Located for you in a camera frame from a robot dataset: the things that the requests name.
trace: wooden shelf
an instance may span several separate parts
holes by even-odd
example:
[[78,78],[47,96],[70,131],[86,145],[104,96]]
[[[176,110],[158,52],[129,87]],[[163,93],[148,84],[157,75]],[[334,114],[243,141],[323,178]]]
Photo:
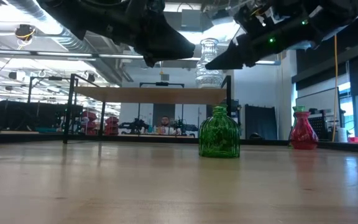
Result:
[[226,89],[75,87],[95,100],[114,103],[220,104]]

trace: glass vase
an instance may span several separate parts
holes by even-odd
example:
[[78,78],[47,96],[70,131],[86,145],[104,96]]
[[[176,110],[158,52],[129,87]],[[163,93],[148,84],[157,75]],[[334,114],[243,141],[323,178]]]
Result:
[[290,141],[294,149],[315,149],[318,143],[317,134],[309,123],[310,112],[296,112],[297,119],[292,129]]
[[240,157],[240,128],[226,114],[227,105],[217,105],[200,127],[198,152],[203,157]]
[[[296,112],[304,112],[305,106],[293,106],[292,109],[293,109],[293,117],[294,117],[295,119],[294,119],[293,125],[292,125],[292,127],[291,127],[290,135],[288,136],[288,141],[289,141],[289,142],[290,142],[292,130],[293,130],[293,128],[295,127],[296,122],[298,121],[297,118],[296,118],[296,116],[295,116],[295,113],[296,113]],[[289,146],[290,148],[293,148],[291,142],[289,143],[288,146]]]
[[201,41],[202,54],[196,66],[196,84],[198,88],[220,88],[223,74],[219,70],[207,70],[205,65],[216,58],[218,40],[207,38]]

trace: ceiling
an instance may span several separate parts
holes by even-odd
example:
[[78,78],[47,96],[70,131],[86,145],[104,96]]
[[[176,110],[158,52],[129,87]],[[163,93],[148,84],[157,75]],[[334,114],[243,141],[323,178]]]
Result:
[[[135,54],[135,52],[126,45],[116,45],[111,39],[102,37],[92,32],[87,32],[83,42],[78,39],[71,39],[72,34],[65,32],[65,28],[57,23],[49,15],[46,15],[47,22],[40,22],[36,19],[30,11],[26,9],[18,10],[15,6],[21,4],[20,0],[3,0],[0,1],[0,49],[2,50],[31,50],[31,51],[49,51],[49,52],[69,52],[74,49],[65,41],[73,41],[74,44],[85,46],[83,52],[93,52],[99,54]],[[31,10],[39,7],[35,4],[35,0],[29,4],[33,4]],[[239,31],[239,25],[235,22],[213,26],[210,15],[201,14],[201,11],[190,10],[193,9],[210,9],[214,5],[217,7],[227,7],[229,4],[235,6],[239,1],[211,1],[207,0],[187,0],[179,2],[179,0],[166,0],[165,16],[168,23],[176,30],[178,30],[189,41],[196,45],[194,57],[201,57],[201,46],[199,42],[207,37],[214,37],[219,40],[218,52],[226,49],[230,40]],[[183,15],[186,13],[200,13],[201,22],[198,29],[185,30],[183,29]],[[19,24],[30,24],[36,28],[33,39],[23,44],[14,35],[14,31]],[[164,62],[164,68],[187,68],[187,70],[194,69],[197,61],[168,61]],[[28,55],[27,58],[17,57],[1,57],[0,56],[0,100],[9,98],[10,100],[27,101],[27,92],[29,90],[30,77],[34,76],[58,76],[69,78],[70,74],[76,73],[84,78],[89,74],[94,74],[95,83],[101,86],[121,86],[123,82],[136,81],[131,77],[138,78],[139,74],[145,70],[154,69],[147,68],[143,60],[139,59],[115,59],[115,58],[98,58],[97,60],[87,61],[79,60],[78,58],[34,58]],[[20,79],[9,78],[10,72],[17,72],[20,74]],[[50,80],[35,80],[37,86],[32,90],[33,101],[53,101],[55,103],[67,102],[68,83],[67,81],[50,81]],[[79,85],[89,85],[84,81],[80,81]],[[50,89],[54,86],[60,89],[58,93],[51,93]],[[93,105],[94,108],[101,108],[101,104],[97,105],[92,99],[80,97],[80,103],[85,105]],[[107,112],[119,113],[119,104],[108,105]]]

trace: ductwork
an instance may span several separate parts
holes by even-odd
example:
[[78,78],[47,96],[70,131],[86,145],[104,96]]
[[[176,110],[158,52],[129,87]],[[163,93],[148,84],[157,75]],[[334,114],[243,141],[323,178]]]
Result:
[[[80,41],[68,29],[60,25],[52,16],[47,14],[39,5],[36,0],[5,0],[8,4],[14,6],[21,12],[28,14],[39,21],[37,28],[46,34],[59,34],[64,38],[54,38],[58,44],[66,48],[70,52],[84,52],[95,53],[92,51],[91,46],[85,42]],[[94,62],[87,62],[94,68],[101,72],[103,78],[109,83],[116,83],[118,85],[122,82],[120,72],[117,72],[107,66],[101,59]]]

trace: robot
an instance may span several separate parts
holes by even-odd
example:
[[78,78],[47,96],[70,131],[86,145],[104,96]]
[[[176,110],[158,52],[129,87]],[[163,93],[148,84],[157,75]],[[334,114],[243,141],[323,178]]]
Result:
[[[168,25],[165,0],[38,0],[79,39],[90,30],[133,46],[146,64],[193,56],[195,45]],[[245,0],[234,20],[246,31],[206,65],[242,69],[286,49],[318,45],[358,18],[358,0]]]

